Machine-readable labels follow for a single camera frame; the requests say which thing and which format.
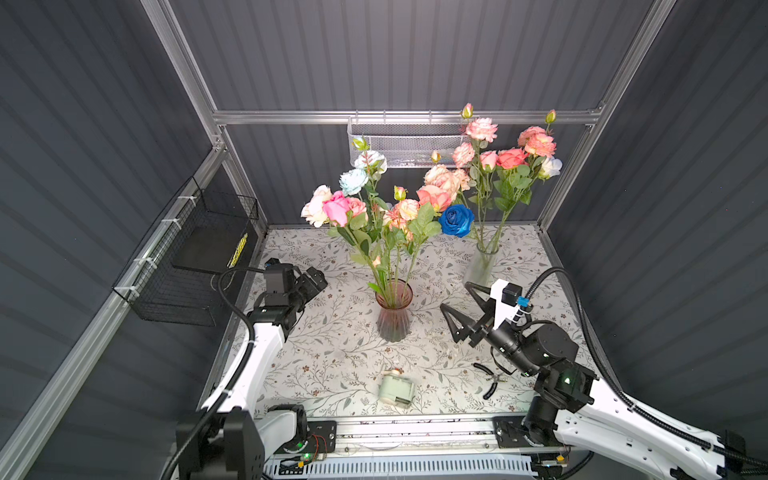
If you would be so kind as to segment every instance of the bouquet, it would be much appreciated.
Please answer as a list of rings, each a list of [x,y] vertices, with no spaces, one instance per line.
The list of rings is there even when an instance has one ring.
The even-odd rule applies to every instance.
[[[352,260],[371,269],[373,281],[368,285],[386,307],[400,308],[421,246],[442,231],[435,217],[456,199],[461,180],[451,180],[450,192],[425,185],[417,192],[418,201],[406,198],[404,188],[395,187],[397,203],[392,206],[376,189],[387,171],[386,158],[370,150],[362,137],[355,137],[353,144],[360,155],[355,168],[339,178],[341,190],[331,193],[326,185],[317,187],[301,216],[315,227],[328,223],[331,237],[342,237],[353,247]]]
[[[457,170],[468,166],[469,181],[475,187],[475,194],[470,197],[460,194],[458,198],[467,207],[474,204],[477,210],[470,234],[477,240],[478,249],[483,253],[496,253],[502,227],[512,209],[519,203],[531,203],[533,183],[560,174],[563,163],[554,158],[557,144],[551,136],[551,125],[557,115],[554,110],[550,111],[545,118],[546,129],[525,129],[518,138],[518,148],[504,151],[483,151],[496,138],[498,125],[494,125],[491,118],[473,120],[472,104],[464,107],[461,116],[466,122],[464,133],[470,141],[454,150],[453,161]],[[502,212],[502,221],[489,235],[485,218],[494,207]]]

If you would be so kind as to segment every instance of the black wire basket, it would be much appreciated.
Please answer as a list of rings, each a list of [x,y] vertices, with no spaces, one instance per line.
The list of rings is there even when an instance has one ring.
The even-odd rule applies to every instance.
[[[112,288],[144,320],[198,326],[226,322],[230,310],[217,291],[217,274],[248,265],[258,241],[257,221],[255,198],[198,189],[175,219],[160,220],[169,224],[151,258],[132,256],[132,263],[141,262],[132,285]],[[245,274],[224,279],[232,303]]]

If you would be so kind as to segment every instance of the table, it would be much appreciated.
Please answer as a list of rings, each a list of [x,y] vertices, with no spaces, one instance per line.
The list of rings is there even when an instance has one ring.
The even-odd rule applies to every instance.
[[[494,268],[496,277],[526,290],[536,276],[551,266],[533,225],[504,227],[502,248]],[[490,382],[472,367],[480,362],[497,370],[489,345],[476,349],[468,343],[453,343],[439,310],[447,302],[477,318],[481,310],[462,287],[465,269],[475,251],[470,239],[437,235],[419,255],[410,284],[414,300],[411,333],[398,343],[380,339],[376,332],[379,305],[366,285],[371,278],[367,266],[349,259],[351,247],[340,238],[327,236],[326,229],[271,230],[263,261],[276,257],[302,270],[322,270],[328,287],[308,305],[306,313],[278,353],[266,377],[254,416],[279,403],[301,403],[310,417],[361,415],[428,415],[477,412],[524,412],[534,396],[534,378],[515,373],[500,383],[493,397],[482,394]],[[257,275],[248,305],[263,289]],[[596,371],[587,351],[581,327],[556,276],[537,290],[534,319],[559,324],[579,344],[577,361]],[[246,337],[243,324],[230,350],[231,363]],[[511,370],[508,363],[499,359]],[[400,368],[414,381],[417,393],[407,408],[378,401],[382,372]]]

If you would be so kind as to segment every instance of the clear glass vase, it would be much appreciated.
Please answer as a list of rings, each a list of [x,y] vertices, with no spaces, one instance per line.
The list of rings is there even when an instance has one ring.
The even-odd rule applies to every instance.
[[[411,313],[408,306],[413,301],[413,290],[404,280],[392,280],[389,284],[393,297],[386,299],[376,294],[376,302],[382,307],[376,329],[379,336],[388,342],[399,342],[411,333]]]
[[[475,255],[464,272],[464,283],[471,282],[482,286],[491,286],[494,282],[492,271],[493,267],[496,266],[497,255],[498,244],[490,246],[487,251],[482,250],[478,245],[475,249]]]

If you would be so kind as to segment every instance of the wire basket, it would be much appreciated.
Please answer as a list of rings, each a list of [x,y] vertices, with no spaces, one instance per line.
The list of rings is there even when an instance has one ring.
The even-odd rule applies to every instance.
[[[352,144],[353,137],[363,136],[371,147],[387,159],[392,168],[430,168],[432,152],[442,155],[440,164],[455,166],[452,155],[454,149],[468,137],[463,134],[464,124],[368,124],[357,123],[349,119],[346,133],[349,137],[349,161],[354,165],[360,155]]]
[[[132,285],[116,283],[112,288],[144,320],[199,326],[226,322],[230,311],[217,292],[217,275],[206,269],[180,267],[179,255],[199,232],[213,231],[218,238],[234,239],[229,260],[217,263],[216,271],[234,264],[247,265],[258,240],[257,220],[255,198],[198,189],[176,218],[161,220],[168,225],[151,257],[132,260],[141,262]],[[236,272],[225,279],[225,294],[232,303],[237,301],[245,274]]]

